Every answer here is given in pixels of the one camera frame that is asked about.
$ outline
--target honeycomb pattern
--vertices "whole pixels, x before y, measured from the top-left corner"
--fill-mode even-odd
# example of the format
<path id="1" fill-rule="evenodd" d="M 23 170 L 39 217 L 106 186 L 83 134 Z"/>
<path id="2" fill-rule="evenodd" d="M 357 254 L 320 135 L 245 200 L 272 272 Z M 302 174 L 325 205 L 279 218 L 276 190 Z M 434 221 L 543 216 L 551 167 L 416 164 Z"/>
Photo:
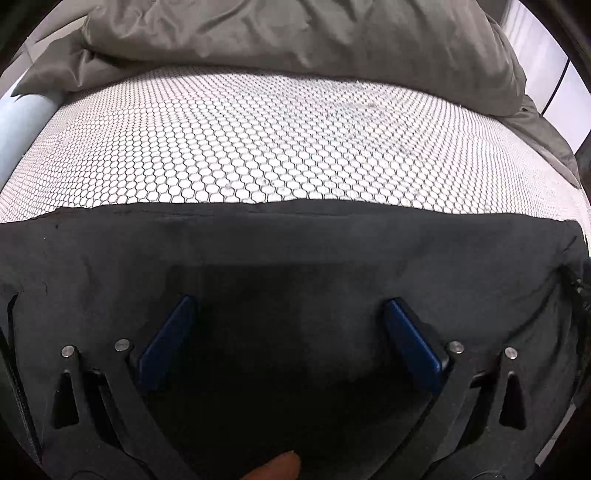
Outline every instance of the honeycomb pattern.
<path id="1" fill-rule="evenodd" d="M 60 206 L 346 199 L 575 219 L 589 202 L 494 119 L 403 87 L 165 67 L 72 95 L 0 193 Z"/>

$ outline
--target light blue object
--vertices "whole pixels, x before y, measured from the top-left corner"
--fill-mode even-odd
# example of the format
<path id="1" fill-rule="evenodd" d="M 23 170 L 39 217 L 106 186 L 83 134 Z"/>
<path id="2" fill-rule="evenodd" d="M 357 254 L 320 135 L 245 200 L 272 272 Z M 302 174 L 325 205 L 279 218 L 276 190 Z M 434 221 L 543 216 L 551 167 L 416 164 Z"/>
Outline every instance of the light blue object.
<path id="1" fill-rule="evenodd" d="M 0 192 L 22 156 L 64 102 L 65 93 L 0 99 Z"/>

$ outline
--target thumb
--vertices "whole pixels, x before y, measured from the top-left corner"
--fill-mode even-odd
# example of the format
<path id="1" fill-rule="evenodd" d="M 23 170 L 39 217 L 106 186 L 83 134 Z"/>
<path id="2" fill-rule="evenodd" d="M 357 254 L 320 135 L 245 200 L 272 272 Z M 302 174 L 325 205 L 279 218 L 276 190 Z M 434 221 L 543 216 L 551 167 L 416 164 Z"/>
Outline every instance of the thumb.
<path id="1" fill-rule="evenodd" d="M 295 452 L 285 452 L 255 468 L 242 480 L 296 480 L 300 474 L 300 465 L 300 457 Z"/>

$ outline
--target metal pin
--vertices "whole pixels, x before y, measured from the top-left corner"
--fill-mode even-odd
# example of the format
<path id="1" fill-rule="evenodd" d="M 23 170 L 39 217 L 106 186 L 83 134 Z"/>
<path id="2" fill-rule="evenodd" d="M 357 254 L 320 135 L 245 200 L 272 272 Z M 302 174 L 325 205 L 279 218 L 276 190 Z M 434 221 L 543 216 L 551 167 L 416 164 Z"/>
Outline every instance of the metal pin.
<path id="1" fill-rule="evenodd" d="M 517 350 L 515 350 L 511 346 L 508 346 L 507 348 L 505 348 L 505 355 L 511 360 L 515 360 L 517 358 Z"/>
<path id="2" fill-rule="evenodd" d="M 464 346 L 460 342 L 458 342 L 457 340 L 454 340 L 453 342 L 449 342 L 447 344 L 447 348 L 449 349 L 450 352 L 457 353 L 458 355 L 464 351 Z"/>
<path id="3" fill-rule="evenodd" d="M 71 345 L 66 345 L 64 348 L 61 349 L 61 355 L 64 358 L 69 358 L 74 355 L 74 347 Z"/>
<path id="4" fill-rule="evenodd" d="M 129 348 L 129 340 L 127 338 L 122 338 L 121 340 L 117 340 L 115 342 L 115 350 L 118 352 L 125 352 Z"/>

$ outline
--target mattress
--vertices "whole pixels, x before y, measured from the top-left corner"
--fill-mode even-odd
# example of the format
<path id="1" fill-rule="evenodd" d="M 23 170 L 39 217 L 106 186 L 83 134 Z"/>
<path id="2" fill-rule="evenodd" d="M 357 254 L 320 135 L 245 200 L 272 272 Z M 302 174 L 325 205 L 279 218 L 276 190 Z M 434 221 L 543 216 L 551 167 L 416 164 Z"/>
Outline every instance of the mattress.
<path id="1" fill-rule="evenodd" d="M 298 198 L 519 213 L 591 232 L 583 190 L 497 120 L 399 86 L 191 66 L 72 94 L 0 193 L 0 221 Z"/>

